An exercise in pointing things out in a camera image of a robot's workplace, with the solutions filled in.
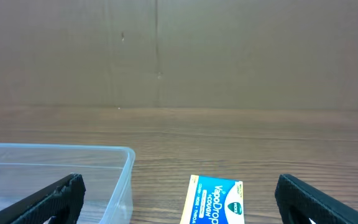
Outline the blue VapoDrops box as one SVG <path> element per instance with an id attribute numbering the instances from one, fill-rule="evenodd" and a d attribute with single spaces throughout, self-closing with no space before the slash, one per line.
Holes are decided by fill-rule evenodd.
<path id="1" fill-rule="evenodd" d="M 244 224 L 240 180 L 192 175 L 180 224 Z"/>

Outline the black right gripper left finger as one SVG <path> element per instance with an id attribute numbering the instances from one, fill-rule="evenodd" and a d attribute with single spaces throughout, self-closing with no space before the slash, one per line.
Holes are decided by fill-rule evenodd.
<path id="1" fill-rule="evenodd" d="M 68 176 L 0 211 L 0 224 L 76 223 L 84 204 L 82 175 Z"/>

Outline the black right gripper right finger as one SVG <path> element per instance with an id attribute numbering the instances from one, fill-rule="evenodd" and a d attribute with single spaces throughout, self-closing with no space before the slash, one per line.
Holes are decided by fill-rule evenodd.
<path id="1" fill-rule="evenodd" d="M 278 178 L 275 199 L 284 224 L 358 224 L 358 211 L 290 174 Z"/>

